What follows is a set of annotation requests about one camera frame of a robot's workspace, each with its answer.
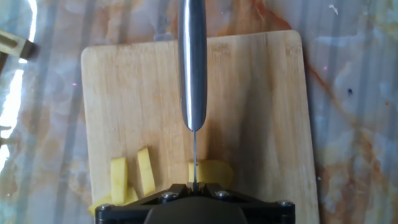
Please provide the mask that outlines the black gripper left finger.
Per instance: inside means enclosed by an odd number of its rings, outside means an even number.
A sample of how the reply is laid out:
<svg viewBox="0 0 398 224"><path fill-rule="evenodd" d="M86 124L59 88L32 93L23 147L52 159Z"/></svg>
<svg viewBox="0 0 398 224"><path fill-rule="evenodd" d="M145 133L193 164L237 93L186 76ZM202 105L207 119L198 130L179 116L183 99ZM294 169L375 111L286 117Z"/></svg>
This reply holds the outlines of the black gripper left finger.
<svg viewBox="0 0 398 224"><path fill-rule="evenodd" d="M177 199L192 196L195 184L172 184L168 189L127 205L105 203L95 208L95 224L144 223L150 211Z"/></svg>

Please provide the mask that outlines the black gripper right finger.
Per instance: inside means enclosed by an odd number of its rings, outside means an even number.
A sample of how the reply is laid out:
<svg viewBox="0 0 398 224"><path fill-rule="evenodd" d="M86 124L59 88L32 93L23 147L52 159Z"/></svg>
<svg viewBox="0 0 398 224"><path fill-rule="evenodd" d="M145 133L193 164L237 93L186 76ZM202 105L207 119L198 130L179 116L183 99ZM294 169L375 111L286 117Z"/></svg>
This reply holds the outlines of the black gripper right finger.
<svg viewBox="0 0 398 224"><path fill-rule="evenodd" d="M195 183L195 196L208 197L228 205L234 205L247 223L295 224L295 204L288 200L264 202L235 190L225 189L220 184Z"/></svg>

